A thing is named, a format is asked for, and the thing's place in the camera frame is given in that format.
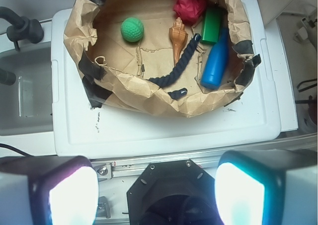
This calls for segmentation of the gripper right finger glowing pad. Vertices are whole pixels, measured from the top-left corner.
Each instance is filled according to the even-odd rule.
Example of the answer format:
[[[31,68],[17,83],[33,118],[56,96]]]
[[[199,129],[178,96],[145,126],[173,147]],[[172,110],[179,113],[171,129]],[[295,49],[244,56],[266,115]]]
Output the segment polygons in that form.
[[[227,151],[216,170],[215,199],[226,225],[316,225],[318,153]]]

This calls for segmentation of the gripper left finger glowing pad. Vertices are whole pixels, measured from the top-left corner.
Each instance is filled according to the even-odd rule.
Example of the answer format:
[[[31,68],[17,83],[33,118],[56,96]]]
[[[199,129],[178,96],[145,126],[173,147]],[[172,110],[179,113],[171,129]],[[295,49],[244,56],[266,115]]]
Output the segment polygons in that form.
[[[84,156],[7,156],[0,159],[2,225],[91,225],[98,179]]]

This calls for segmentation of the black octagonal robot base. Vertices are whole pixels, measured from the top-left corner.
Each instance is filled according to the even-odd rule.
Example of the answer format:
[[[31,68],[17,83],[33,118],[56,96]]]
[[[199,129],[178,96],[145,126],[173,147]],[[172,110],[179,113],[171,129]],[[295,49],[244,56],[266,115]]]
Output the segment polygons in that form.
[[[127,191],[132,225],[221,225],[215,180],[192,160],[150,163]]]

